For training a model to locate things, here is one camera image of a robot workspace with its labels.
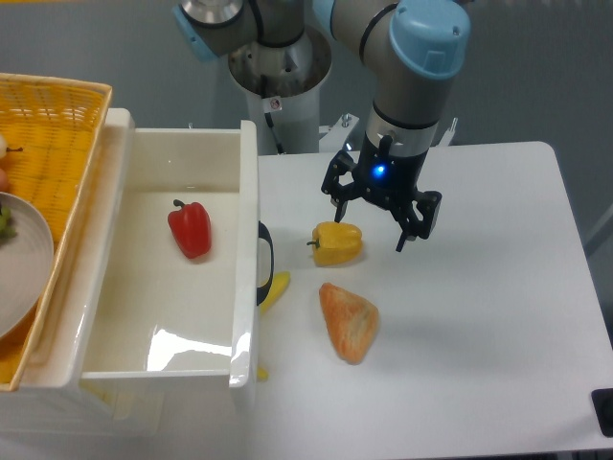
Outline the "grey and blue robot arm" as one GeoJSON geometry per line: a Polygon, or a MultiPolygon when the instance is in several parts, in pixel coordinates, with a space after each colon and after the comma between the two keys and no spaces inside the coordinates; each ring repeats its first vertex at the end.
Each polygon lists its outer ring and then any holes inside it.
{"type": "Polygon", "coordinates": [[[376,79],[357,159],[330,161],[322,191],[341,219],[361,198],[391,213],[400,240],[427,239],[441,195],[417,182],[470,21],[459,1],[180,1],[178,29],[201,61],[225,58],[255,123],[262,154],[313,152],[330,44],[354,53],[376,79]]]}

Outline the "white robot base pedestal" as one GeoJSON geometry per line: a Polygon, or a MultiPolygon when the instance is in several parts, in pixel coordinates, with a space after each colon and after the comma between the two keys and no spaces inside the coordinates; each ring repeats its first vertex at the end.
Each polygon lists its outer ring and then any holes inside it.
{"type": "Polygon", "coordinates": [[[305,27],[283,48],[252,42],[234,51],[228,65],[256,125],[260,155],[319,150],[320,89],[331,67],[322,34],[305,27]]]}

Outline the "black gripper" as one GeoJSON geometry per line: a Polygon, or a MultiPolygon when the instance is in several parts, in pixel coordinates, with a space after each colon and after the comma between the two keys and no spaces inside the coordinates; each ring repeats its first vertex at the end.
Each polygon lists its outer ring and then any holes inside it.
{"type": "MultiPolygon", "coordinates": [[[[370,190],[365,196],[368,202],[390,213],[395,211],[395,220],[401,228],[396,252],[401,252],[406,242],[430,237],[443,196],[437,191],[420,192],[417,188],[427,151],[419,155],[394,157],[392,144],[385,141],[383,147],[389,149],[381,153],[380,143],[381,138],[373,143],[364,135],[358,160],[358,177],[365,183],[364,189],[370,190]]],[[[347,203],[356,198],[353,180],[347,184],[340,181],[351,174],[356,166],[352,157],[341,149],[327,167],[321,192],[329,196],[335,207],[334,222],[342,221],[347,203]]]]}

